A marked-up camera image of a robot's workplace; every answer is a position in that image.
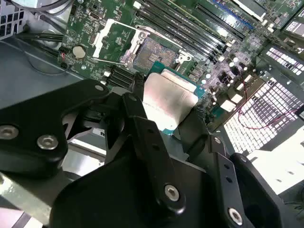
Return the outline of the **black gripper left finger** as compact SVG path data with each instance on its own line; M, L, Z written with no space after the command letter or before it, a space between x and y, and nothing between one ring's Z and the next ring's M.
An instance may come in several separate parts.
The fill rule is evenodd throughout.
M145 113L134 93L118 95L96 80L85 79L5 107L0 111L0 168L30 177L54 175L74 136L97 127L105 118L106 141L115 160L130 155L135 161L135 183L98 170L78 180L58 199L58 206L98 211L97 195L104 179L113 194L110 205L128 190L135 200L161 214L181 214L186 197L156 123Z

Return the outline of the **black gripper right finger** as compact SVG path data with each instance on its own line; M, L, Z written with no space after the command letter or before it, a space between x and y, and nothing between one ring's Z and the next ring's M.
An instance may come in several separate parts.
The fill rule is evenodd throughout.
M192 108L179 133L188 161L211 178L221 224L227 228L283 228L283 207L252 163L239 153L227 154Z

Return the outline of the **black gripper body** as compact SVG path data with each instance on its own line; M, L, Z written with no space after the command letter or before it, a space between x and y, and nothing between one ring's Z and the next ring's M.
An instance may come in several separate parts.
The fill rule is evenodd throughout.
M169 217L152 197L146 171L128 153L65 187L55 200L52 228L226 228L215 183L204 169L173 159L185 211Z

